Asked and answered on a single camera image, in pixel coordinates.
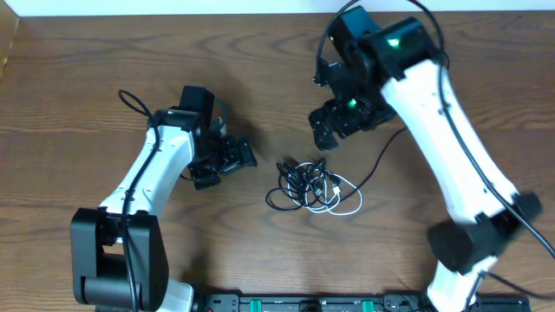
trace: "white wall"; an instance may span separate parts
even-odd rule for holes
[[[4,0],[19,16],[335,12],[347,0]],[[421,0],[431,10],[555,10],[555,0]],[[406,0],[362,0],[368,11],[417,10]]]

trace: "green led light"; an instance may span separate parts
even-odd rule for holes
[[[388,39],[388,43],[392,48],[399,48],[399,43],[401,43],[401,40],[399,40],[399,38],[395,38],[395,39]]]

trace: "black bracket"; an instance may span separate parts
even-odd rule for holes
[[[534,193],[513,197],[514,209],[532,222],[541,213],[541,203]],[[462,275],[488,256],[499,256],[524,230],[511,212],[504,210],[489,218],[476,217],[476,224],[456,224],[448,220],[428,230],[428,241],[438,260],[446,268]]]
[[[120,214],[102,208],[80,208],[71,220],[73,291],[79,303],[132,307],[125,257],[103,248],[121,236],[120,220]],[[169,278],[158,219],[138,211],[127,216],[127,223],[140,310],[156,311],[164,300]]]

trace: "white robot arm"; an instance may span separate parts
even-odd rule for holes
[[[531,221],[540,213],[538,198],[520,195],[493,163],[438,60],[442,50],[420,22],[410,17],[380,29],[359,6],[337,15],[327,35],[344,63],[318,60],[315,82],[330,85],[335,99],[310,114],[315,143],[331,149],[337,146],[334,132],[343,139],[396,114],[402,118],[438,180],[451,217],[428,231],[440,261],[427,296],[440,312],[460,312],[475,300],[480,275],[524,228],[516,217]]]
[[[126,177],[99,209],[81,208],[74,215],[71,243],[78,302],[147,311],[189,311],[193,289],[168,278],[158,226],[169,195],[187,167],[199,190],[217,185],[221,173],[257,165],[247,138],[237,141],[225,135],[220,118],[211,122],[213,103],[213,94],[205,88],[185,86],[178,107],[158,110],[154,116],[146,114],[152,116],[147,139]],[[103,245],[116,242],[124,243],[125,255],[104,252]],[[130,280],[135,281],[135,288],[130,287]]]
[[[406,79],[401,81],[386,82],[382,95],[424,153],[440,184],[451,219],[457,224],[476,224],[476,217],[482,213],[492,218],[505,210],[487,190],[447,123],[435,83],[438,65],[426,60],[405,70],[405,75]],[[443,78],[444,94],[457,129],[487,177],[505,200],[513,204],[513,196],[518,194],[516,188],[493,163],[460,108],[447,75]],[[486,257],[464,275],[438,262],[435,278],[428,287],[430,301],[439,311],[462,311],[479,273],[496,262],[497,257]]]

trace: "black motor joint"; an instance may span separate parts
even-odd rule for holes
[[[213,104],[214,94],[206,88],[184,86],[177,107],[154,114],[158,126],[181,127],[193,133],[194,155],[188,168],[197,190],[218,185],[220,174],[258,165],[248,138],[237,140],[226,134],[225,120],[212,120]]]
[[[343,62],[318,60],[319,76],[314,82],[329,86],[335,96],[309,116],[320,150],[338,146],[333,133],[344,139],[393,119],[395,110],[381,94],[383,84],[390,78],[405,78],[405,69],[438,54],[413,17],[380,29],[362,6],[342,13],[327,35]]]

